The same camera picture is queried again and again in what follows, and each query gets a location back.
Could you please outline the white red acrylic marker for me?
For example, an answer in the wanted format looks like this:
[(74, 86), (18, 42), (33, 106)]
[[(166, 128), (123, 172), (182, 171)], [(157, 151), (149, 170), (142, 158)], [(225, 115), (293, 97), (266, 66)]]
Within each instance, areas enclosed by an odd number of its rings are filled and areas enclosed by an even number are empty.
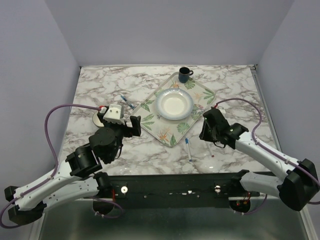
[(213, 151), (211, 149), (210, 143), (209, 142), (205, 142), (205, 144), (206, 144), (206, 147), (207, 147), (207, 149), (209, 151), (210, 156), (213, 158), (215, 155), (213, 154)]

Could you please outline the white blue acrylic marker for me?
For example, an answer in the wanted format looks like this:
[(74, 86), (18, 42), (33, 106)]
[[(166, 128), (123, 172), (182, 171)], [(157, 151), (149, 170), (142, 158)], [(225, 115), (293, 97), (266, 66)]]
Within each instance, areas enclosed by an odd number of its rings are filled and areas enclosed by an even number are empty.
[(190, 162), (192, 162), (192, 155), (191, 155), (191, 149), (190, 149), (190, 143), (189, 143), (189, 139), (185, 138), (185, 144), (186, 144), (186, 150), (187, 150), (187, 155), (188, 155), (188, 160)]

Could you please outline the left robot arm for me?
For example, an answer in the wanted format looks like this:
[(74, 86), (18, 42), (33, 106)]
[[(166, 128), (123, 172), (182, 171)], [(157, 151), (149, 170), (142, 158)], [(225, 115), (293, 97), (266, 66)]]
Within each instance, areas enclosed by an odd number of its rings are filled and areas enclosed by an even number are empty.
[(81, 198), (104, 198), (112, 192), (102, 165), (119, 157), (123, 138), (141, 135), (141, 117), (131, 116), (132, 126), (120, 118), (102, 121), (104, 126), (89, 137), (89, 142), (57, 163), (52, 171), (25, 186), (4, 190), (9, 202), (4, 209), (13, 228), (33, 223), (62, 204)]

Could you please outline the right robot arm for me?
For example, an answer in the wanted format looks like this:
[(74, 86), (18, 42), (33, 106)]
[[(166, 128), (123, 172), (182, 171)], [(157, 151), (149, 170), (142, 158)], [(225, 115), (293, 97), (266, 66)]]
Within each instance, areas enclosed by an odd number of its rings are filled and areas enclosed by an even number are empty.
[(265, 166), (272, 176), (245, 172), (230, 183), (230, 191), (241, 196), (245, 192), (259, 192), (279, 198), (287, 207), (301, 211), (319, 192), (317, 171), (308, 159), (299, 161), (259, 140), (239, 123), (230, 125), (219, 109), (211, 108), (203, 114), (201, 140), (220, 143), (238, 150)]

